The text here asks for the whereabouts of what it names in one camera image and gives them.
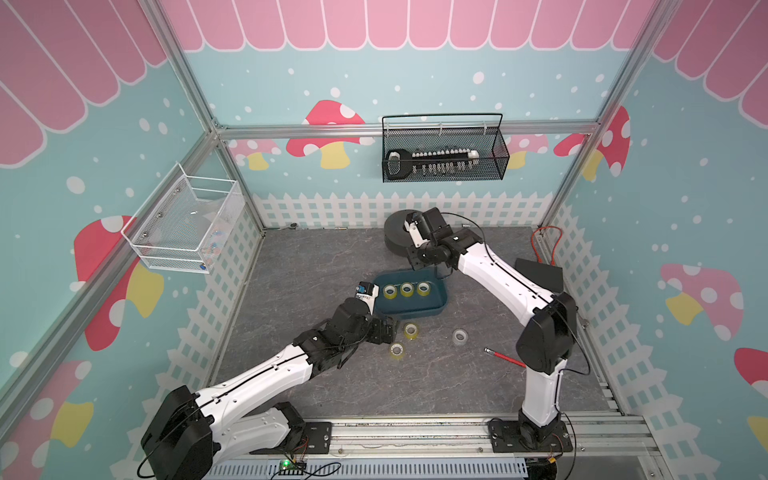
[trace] red cable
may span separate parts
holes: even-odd
[[[541,231],[541,230],[547,230],[548,228],[554,228],[560,232],[560,236],[558,237],[558,241],[554,243],[554,248],[552,249],[552,260],[550,264],[554,266],[554,252],[558,249],[558,244],[560,243],[560,240],[563,238],[563,229],[560,227],[553,227],[552,225],[548,225],[546,227],[539,227],[536,230],[534,230],[533,233],[531,233],[531,247],[533,247],[533,253],[536,254],[536,261],[541,263],[541,257],[538,255],[538,251],[536,250],[536,245],[533,243],[533,237]]]

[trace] wall-mounted basket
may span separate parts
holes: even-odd
[[[501,180],[509,151],[502,114],[382,117],[385,182]]]
[[[180,176],[141,225],[127,233],[150,199],[125,224],[122,234],[148,268],[209,273],[245,199],[236,180],[193,177],[180,164],[168,175],[176,169]]]

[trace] white wire basket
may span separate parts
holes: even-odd
[[[179,178],[142,224],[127,234],[154,193],[121,233],[147,268],[210,273],[243,211],[243,192],[236,180],[193,177],[180,164],[176,168]]]

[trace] yellow tape roll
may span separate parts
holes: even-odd
[[[403,296],[411,296],[411,295],[413,295],[413,290],[415,290],[415,288],[413,288],[413,283],[405,282],[404,284],[402,284],[400,286],[400,293]]]
[[[397,296],[397,287],[394,285],[387,285],[383,288],[384,298],[391,300]]]
[[[395,360],[400,360],[406,354],[406,349],[402,348],[402,343],[393,343],[389,346],[389,355]]]
[[[419,336],[419,328],[415,323],[407,323],[402,331],[405,333],[406,339],[408,340],[415,340],[416,337]]]
[[[421,296],[429,295],[431,289],[432,287],[429,285],[429,282],[420,282],[419,285],[416,286],[416,291],[419,292],[419,295]]]

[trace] black wire basket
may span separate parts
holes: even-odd
[[[502,114],[382,117],[384,182],[501,180],[509,151]]]

